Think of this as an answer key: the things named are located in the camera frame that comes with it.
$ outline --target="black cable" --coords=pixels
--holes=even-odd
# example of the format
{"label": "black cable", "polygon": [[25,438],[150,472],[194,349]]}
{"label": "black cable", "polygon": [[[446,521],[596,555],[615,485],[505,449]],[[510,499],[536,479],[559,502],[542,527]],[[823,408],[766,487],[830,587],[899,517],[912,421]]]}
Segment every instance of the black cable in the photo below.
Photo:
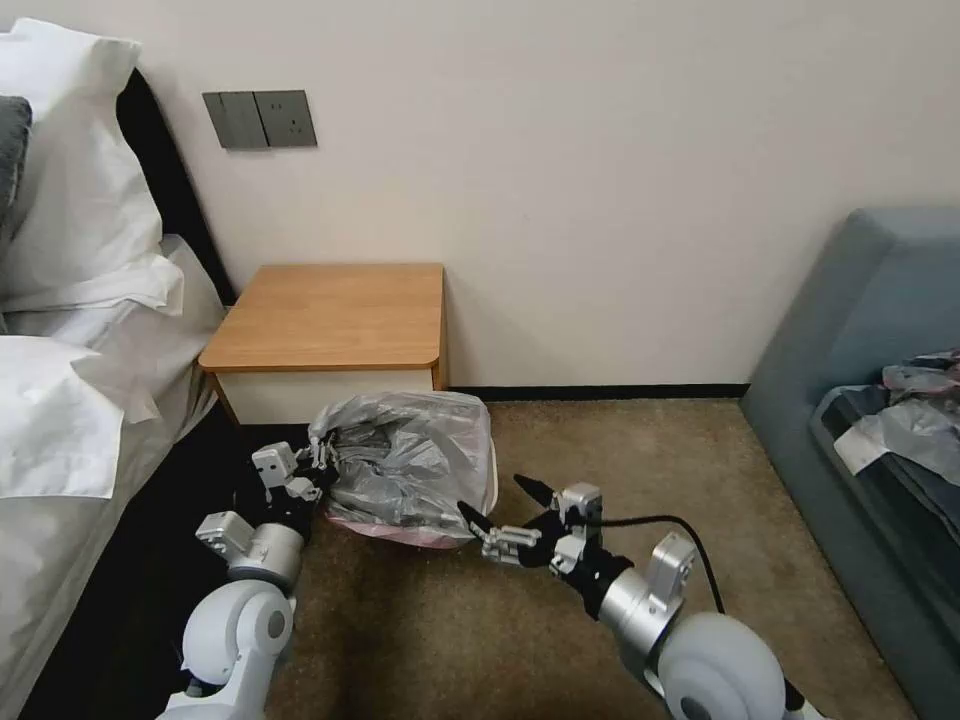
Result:
{"label": "black cable", "polygon": [[641,515],[633,518],[618,518],[616,520],[585,520],[584,525],[590,527],[632,527],[634,525],[653,525],[655,523],[669,522],[682,527],[697,546],[697,552],[703,558],[703,569],[707,574],[707,582],[710,583],[710,592],[713,594],[713,603],[717,606],[717,612],[725,614],[723,607],[723,598],[720,597],[720,586],[717,583],[717,576],[713,574],[713,565],[710,564],[710,557],[707,555],[707,549],[703,546],[700,536],[693,526],[681,517],[676,515]]}

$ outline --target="trash can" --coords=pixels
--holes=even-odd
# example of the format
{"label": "trash can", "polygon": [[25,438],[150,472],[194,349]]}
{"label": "trash can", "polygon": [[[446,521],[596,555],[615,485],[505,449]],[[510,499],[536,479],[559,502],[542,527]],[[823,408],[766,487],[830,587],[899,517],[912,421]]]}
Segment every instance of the trash can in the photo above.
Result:
{"label": "trash can", "polygon": [[490,415],[472,395],[389,392],[325,408],[311,442],[333,433],[339,479],[327,517],[371,537],[452,548],[473,538],[457,510],[497,502]]}

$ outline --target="wall switch panel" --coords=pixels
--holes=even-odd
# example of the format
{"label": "wall switch panel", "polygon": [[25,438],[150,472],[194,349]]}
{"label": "wall switch panel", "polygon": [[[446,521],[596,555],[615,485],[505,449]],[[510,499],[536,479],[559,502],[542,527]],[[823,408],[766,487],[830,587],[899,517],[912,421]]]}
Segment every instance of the wall switch panel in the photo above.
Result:
{"label": "wall switch panel", "polygon": [[252,92],[203,93],[221,147],[259,150],[267,147],[260,113]]}
{"label": "wall switch panel", "polygon": [[307,94],[303,90],[253,93],[270,147],[315,147]]}

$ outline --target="wooden tabletop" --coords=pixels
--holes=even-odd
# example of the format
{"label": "wooden tabletop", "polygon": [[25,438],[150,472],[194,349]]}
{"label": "wooden tabletop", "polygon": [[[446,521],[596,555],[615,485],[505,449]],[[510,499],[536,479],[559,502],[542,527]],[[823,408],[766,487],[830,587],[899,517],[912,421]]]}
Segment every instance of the wooden tabletop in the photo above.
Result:
{"label": "wooden tabletop", "polygon": [[443,266],[269,265],[217,330],[210,372],[427,368],[440,358]]}

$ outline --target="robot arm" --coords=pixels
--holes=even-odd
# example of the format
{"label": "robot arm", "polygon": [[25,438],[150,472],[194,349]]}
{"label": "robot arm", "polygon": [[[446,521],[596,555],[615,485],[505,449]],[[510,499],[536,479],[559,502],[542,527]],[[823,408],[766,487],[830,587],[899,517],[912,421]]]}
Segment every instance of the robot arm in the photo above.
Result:
{"label": "robot arm", "polygon": [[641,574],[630,560],[603,548],[598,488],[578,483],[554,493],[536,480],[516,479],[547,510],[522,528],[498,528],[461,503],[470,529],[483,541],[482,555],[547,566],[577,590],[587,614],[613,632],[626,669],[663,699],[674,718],[823,720],[746,625],[721,613],[679,618],[697,559],[694,543],[669,533]]}
{"label": "robot arm", "polygon": [[300,555],[313,510],[336,480],[331,439],[294,454],[286,443],[253,454],[268,514],[254,529],[233,511],[204,518],[196,536],[227,563],[226,585],[207,595],[183,633],[193,680],[170,696],[161,720],[260,720],[276,663],[293,631]]}

